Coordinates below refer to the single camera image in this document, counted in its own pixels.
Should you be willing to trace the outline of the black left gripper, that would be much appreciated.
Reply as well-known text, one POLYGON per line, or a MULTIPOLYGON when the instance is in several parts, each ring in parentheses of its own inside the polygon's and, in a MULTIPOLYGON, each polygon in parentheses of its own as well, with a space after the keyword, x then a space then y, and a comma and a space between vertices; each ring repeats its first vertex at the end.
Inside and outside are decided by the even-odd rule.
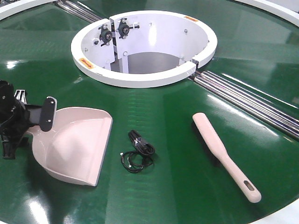
POLYGON ((18 147, 28 144, 23 137, 29 127, 51 130, 57 110, 57 100, 48 96, 43 105, 24 104, 14 96, 14 87, 5 80, 0 82, 0 135, 4 159, 15 159, 18 147))

